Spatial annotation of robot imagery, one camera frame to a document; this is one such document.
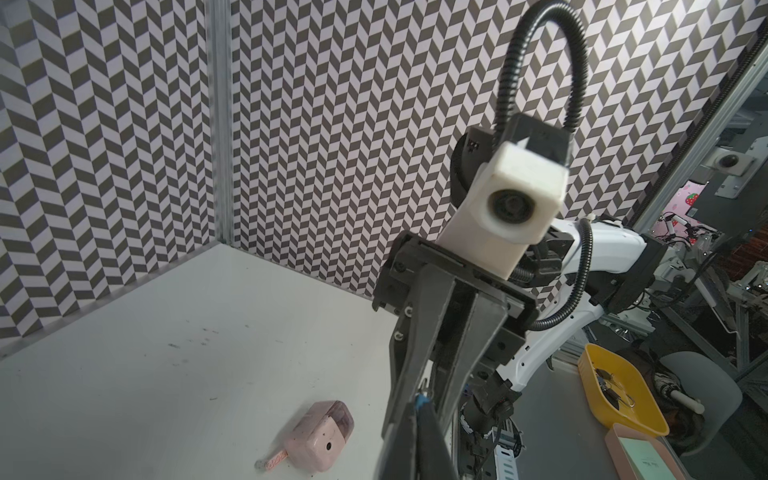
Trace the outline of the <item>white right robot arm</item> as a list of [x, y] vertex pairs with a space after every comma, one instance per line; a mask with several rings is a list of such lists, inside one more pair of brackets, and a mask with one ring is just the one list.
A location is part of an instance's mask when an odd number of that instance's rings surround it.
[[[548, 23], [562, 31], [571, 61], [559, 127], [515, 105], [525, 53]], [[492, 127], [470, 128], [456, 145], [454, 215], [435, 241], [399, 234], [379, 272], [373, 306], [398, 318], [384, 434], [401, 425], [424, 376], [440, 429], [465, 385], [488, 381], [501, 365], [512, 367], [512, 389], [523, 390], [578, 329], [626, 309], [652, 279], [661, 244], [617, 221], [558, 216], [587, 80], [576, 10], [564, 1], [534, 4], [508, 45]]]

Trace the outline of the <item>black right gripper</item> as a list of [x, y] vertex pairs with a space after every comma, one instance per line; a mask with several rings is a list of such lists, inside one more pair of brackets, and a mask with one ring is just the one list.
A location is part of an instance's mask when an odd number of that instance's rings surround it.
[[379, 272], [373, 307], [397, 316], [390, 341], [391, 391], [381, 435], [387, 436], [432, 369], [432, 401], [445, 434], [465, 384], [480, 386], [501, 365], [521, 366], [539, 339], [530, 288], [556, 279], [574, 258], [576, 236], [558, 230], [530, 247], [503, 280], [411, 232], [399, 234]]

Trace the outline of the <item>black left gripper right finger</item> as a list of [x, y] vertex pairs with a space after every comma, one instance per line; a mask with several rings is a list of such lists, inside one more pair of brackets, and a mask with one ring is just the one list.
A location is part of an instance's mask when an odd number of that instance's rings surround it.
[[453, 464], [432, 402], [416, 411], [417, 478], [420, 480], [457, 480]]

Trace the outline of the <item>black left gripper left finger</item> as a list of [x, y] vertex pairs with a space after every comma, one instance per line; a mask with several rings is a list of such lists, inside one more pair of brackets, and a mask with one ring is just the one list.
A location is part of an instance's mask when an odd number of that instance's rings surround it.
[[411, 480], [416, 476], [417, 420], [414, 403], [390, 425], [374, 474], [379, 480]]

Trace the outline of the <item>small blue padlock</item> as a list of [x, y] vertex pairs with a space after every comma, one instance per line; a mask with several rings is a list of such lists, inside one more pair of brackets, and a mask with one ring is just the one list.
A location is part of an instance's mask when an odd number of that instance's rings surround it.
[[418, 393], [414, 400], [414, 408], [416, 411], [419, 411], [422, 407], [424, 407], [425, 405], [428, 405], [429, 402], [430, 400], [426, 395], [422, 393]]

